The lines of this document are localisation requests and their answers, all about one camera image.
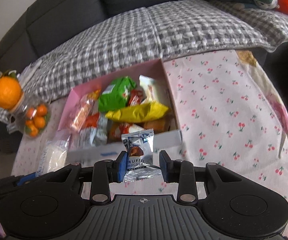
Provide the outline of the clear white cracker packet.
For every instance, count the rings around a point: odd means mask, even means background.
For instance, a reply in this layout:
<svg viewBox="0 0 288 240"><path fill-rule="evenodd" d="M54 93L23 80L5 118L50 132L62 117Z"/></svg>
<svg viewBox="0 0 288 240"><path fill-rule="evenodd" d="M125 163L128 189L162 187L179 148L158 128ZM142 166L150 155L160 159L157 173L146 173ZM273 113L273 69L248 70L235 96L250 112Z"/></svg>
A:
<svg viewBox="0 0 288 240"><path fill-rule="evenodd" d="M45 143L36 171L37 177L55 172L65 166L70 139L69 130L62 129Z"/></svg>

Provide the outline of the orange white wafer packet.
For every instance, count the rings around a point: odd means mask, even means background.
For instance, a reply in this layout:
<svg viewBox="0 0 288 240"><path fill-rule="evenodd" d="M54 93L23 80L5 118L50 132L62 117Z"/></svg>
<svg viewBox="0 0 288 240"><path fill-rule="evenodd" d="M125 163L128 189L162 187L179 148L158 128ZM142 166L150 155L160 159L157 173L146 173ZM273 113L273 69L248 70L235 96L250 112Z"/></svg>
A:
<svg viewBox="0 0 288 240"><path fill-rule="evenodd" d="M78 147L95 147L105 145L108 139L108 120L102 113L88 116L79 133Z"/></svg>

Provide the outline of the silver truffle chocolate packet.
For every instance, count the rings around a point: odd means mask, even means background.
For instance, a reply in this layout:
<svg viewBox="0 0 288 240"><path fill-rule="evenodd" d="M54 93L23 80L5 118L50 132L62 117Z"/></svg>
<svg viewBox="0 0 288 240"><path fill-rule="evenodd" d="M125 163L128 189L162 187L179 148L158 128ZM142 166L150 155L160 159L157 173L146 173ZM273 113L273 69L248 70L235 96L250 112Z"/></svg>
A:
<svg viewBox="0 0 288 240"><path fill-rule="evenodd" d="M161 174L153 164L154 131L145 129L121 135L127 152L125 182L151 179Z"/></svg>

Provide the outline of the orange biscuit packet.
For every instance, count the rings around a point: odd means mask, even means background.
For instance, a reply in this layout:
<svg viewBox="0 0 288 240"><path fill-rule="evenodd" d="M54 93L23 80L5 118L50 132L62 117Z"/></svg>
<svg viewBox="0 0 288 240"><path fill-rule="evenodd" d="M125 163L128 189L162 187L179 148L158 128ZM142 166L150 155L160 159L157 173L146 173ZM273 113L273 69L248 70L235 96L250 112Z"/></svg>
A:
<svg viewBox="0 0 288 240"><path fill-rule="evenodd" d="M165 116L161 119L145 122L144 129L153 129L155 134L169 132L177 129L177 123L173 116Z"/></svg>

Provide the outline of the pink crispy rice packet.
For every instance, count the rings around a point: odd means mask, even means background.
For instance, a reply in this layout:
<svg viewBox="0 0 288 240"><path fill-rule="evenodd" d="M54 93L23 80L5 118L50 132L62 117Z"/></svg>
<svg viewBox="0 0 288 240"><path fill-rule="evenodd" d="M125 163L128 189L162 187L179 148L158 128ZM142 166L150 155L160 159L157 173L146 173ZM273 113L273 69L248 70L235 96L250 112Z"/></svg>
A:
<svg viewBox="0 0 288 240"><path fill-rule="evenodd" d="M92 112L94 104L99 98L101 90L87 93L79 100L69 114L68 128L73 133L79 133L88 115Z"/></svg>

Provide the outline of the yellow foil biscuit packet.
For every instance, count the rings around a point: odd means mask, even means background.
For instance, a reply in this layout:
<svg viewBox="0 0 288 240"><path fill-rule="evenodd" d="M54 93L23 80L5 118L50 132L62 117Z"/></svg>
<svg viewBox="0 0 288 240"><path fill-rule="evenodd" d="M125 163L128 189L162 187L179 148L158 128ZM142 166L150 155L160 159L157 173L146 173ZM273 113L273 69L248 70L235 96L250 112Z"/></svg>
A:
<svg viewBox="0 0 288 240"><path fill-rule="evenodd" d="M105 117L114 122L142 123L163 118L169 112L169 107L159 102L144 103L129 106L116 111L108 111Z"/></svg>

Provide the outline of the green snack packet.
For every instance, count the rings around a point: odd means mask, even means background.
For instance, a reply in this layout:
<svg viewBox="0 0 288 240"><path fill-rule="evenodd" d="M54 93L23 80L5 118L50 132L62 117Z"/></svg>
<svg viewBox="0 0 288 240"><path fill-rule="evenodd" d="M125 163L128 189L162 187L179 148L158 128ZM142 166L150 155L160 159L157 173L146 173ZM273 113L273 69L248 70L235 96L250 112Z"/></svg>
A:
<svg viewBox="0 0 288 240"><path fill-rule="evenodd" d="M98 99L98 111L115 111L126 107L136 82L129 76L113 80Z"/></svg>

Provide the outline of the red candy packet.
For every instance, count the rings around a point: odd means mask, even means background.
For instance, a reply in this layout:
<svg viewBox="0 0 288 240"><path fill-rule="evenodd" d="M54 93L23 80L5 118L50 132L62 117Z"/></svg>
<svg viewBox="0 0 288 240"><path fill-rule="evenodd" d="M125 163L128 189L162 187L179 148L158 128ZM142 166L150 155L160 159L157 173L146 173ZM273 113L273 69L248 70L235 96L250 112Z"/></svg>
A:
<svg viewBox="0 0 288 240"><path fill-rule="evenodd" d="M121 141L121 135L143 130L144 128L136 124L114 122L109 129L108 140L111 142Z"/></svg>
<svg viewBox="0 0 288 240"><path fill-rule="evenodd" d="M127 106L140 105L144 98L145 95L141 89L133 89L130 93L130 98Z"/></svg>

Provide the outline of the cream yellow cake packet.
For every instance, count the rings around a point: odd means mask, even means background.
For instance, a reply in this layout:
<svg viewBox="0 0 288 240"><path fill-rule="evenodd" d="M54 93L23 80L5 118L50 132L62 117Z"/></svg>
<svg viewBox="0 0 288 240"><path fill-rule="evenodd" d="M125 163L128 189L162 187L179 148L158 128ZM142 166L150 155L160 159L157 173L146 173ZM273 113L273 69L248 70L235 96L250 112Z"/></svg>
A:
<svg viewBox="0 0 288 240"><path fill-rule="evenodd" d="M139 77L140 86L144 91L145 98L141 102L150 103L150 102L159 102L163 103L165 97L164 88L160 86L160 83L155 79L147 76L140 75Z"/></svg>

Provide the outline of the pink silver cardboard box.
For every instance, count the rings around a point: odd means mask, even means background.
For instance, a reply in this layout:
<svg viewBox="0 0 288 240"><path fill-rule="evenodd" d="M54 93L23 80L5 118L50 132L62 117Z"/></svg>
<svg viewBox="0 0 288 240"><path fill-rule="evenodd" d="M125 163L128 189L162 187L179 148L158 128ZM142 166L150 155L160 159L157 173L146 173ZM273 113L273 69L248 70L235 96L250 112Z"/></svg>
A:
<svg viewBox="0 0 288 240"><path fill-rule="evenodd" d="M116 157L124 136L153 132L152 152L182 144L170 84L161 60L133 65L74 87L66 100L58 132L69 137L66 153L51 164L90 166Z"/></svg>

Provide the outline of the glass jar with small oranges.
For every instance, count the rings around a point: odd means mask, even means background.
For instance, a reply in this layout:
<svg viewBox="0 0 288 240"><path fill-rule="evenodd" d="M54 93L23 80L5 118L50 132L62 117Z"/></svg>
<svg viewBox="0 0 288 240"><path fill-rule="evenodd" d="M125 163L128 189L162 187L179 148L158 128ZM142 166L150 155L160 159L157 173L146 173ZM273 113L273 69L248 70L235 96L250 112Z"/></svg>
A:
<svg viewBox="0 0 288 240"><path fill-rule="evenodd" d="M51 118L49 104L34 94L23 94L10 114L15 127L29 138L41 135Z"/></svg>

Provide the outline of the cherry print tablecloth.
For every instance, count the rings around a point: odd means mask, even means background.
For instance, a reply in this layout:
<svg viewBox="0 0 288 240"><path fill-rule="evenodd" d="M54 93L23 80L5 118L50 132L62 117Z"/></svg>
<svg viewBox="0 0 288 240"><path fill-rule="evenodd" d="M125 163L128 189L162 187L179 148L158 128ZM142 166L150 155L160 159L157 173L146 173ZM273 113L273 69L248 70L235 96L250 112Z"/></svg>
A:
<svg viewBox="0 0 288 240"><path fill-rule="evenodd" d="M147 62L101 77L101 88L117 77L140 75L168 79L182 137L179 144L167 136L172 158L217 163L288 201L288 113L249 52L197 54L162 67Z"/></svg>

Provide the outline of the large orange fruit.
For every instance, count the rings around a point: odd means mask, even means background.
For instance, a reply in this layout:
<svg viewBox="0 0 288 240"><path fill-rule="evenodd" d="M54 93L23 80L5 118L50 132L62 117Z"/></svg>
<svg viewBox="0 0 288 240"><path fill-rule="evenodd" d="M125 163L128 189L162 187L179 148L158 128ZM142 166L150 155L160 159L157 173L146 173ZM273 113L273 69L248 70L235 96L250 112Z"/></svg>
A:
<svg viewBox="0 0 288 240"><path fill-rule="evenodd" d="M15 107L23 94L15 70L0 75L0 107L10 110Z"/></svg>

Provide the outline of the grey checkered blanket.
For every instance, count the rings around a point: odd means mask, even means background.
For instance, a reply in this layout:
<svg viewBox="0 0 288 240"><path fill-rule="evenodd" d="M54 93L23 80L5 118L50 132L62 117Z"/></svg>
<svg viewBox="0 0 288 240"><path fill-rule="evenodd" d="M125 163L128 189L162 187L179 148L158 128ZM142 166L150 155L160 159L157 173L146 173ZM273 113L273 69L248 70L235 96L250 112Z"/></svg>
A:
<svg viewBox="0 0 288 240"><path fill-rule="evenodd" d="M83 82L153 59L288 42L288 15L236 9L231 2L184 0L123 12L25 65L23 90L46 101Z"/></svg>

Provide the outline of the dark grey sofa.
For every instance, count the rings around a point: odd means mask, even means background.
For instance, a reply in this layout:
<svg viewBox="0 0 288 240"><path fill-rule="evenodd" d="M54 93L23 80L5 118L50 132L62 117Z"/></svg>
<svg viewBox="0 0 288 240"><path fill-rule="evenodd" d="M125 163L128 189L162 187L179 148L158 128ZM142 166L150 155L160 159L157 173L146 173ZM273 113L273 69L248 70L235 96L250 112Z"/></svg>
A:
<svg viewBox="0 0 288 240"><path fill-rule="evenodd" d="M109 17L179 0L36 0L0 41L0 71L24 70L80 32Z"/></svg>

